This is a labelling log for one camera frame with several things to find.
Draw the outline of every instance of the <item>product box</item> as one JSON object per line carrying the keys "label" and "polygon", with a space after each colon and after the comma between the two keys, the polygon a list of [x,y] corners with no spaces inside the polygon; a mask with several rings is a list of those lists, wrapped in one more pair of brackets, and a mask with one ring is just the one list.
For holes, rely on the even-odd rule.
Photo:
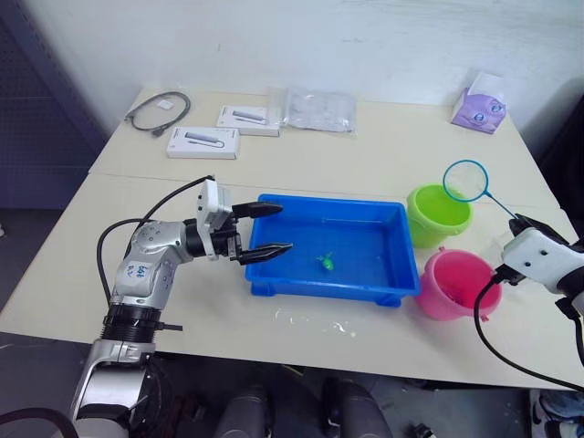
{"label": "product box", "polygon": [[222,128],[178,126],[166,148],[169,158],[218,158],[234,160],[239,151],[239,131]]}
{"label": "product box", "polygon": [[220,128],[237,128],[241,135],[265,135],[278,137],[280,126],[267,119],[266,107],[231,107],[222,106],[217,126]]}
{"label": "product box", "polygon": [[492,134],[506,115],[503,78],[479,73],[454,104],[451,123]]}

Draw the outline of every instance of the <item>green plastic fish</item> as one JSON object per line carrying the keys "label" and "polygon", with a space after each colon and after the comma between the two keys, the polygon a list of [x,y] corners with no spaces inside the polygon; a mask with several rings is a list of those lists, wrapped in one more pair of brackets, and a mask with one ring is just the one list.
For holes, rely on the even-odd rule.
{"label": "green plastic fish", "polygon": [[322,267],[324,267],[328,271],[332,271],[335,268],[335,264],[332,263],[331,256],[332,256],[332,252],[327,253],[324,256],[321,255],[320,257],[317,257],[317,260],[320,262]]}

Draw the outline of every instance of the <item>floor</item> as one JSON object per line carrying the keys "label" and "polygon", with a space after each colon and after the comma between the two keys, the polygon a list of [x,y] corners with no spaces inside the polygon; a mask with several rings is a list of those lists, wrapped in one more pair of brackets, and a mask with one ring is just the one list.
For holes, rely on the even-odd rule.
{"label": "floor", "polygon": [[[60,212],[0,210],[0,308],[32,261]],[[45,406],[66,412],[89,346],[0,333],[0,413]],[[352,379],[378,401],[395,438],[410,437],[424,422],[438,438],[528,436],[527,393],[510,389],[428,391],[418,381],[334,370],[306,369],[302,375],[276,364],[204,357],[163,356],[175,388],[207,406],[204,422],[182,423],[177,436],[211,436],[229,398],[252,383],[273,393],[276,436],[320,437],[318,395],[328,376]],[[41,421],[0,426],[0,438],[48,438]]]}

